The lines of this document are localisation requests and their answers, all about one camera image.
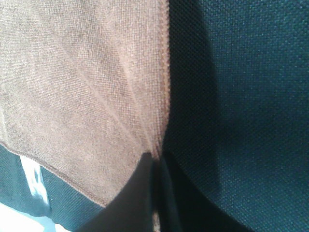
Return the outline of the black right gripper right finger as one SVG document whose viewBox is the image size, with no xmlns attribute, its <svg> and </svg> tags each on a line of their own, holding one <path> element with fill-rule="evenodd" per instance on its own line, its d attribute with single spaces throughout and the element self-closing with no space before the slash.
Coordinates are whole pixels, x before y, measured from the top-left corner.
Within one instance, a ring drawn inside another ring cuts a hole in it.
<svg viewBox="0 0 309 232">
<path fill-rule="evenodd" d="M 209 201 L 172 154 L 161 157 L 158 214 L 162 232 L 251 232 Z"/>
</svg>

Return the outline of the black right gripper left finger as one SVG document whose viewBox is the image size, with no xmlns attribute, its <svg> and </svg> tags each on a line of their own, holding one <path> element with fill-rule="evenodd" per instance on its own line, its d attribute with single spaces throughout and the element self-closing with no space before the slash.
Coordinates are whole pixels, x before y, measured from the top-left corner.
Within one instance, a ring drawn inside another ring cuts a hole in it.
<svg viewBox="0 0 309 232">
<path fill-rule="evenodd" d="M 98 215 L 77 232 L 152 232 L 153 163 L 144 153 L 120 193 Z"/>
</svg>

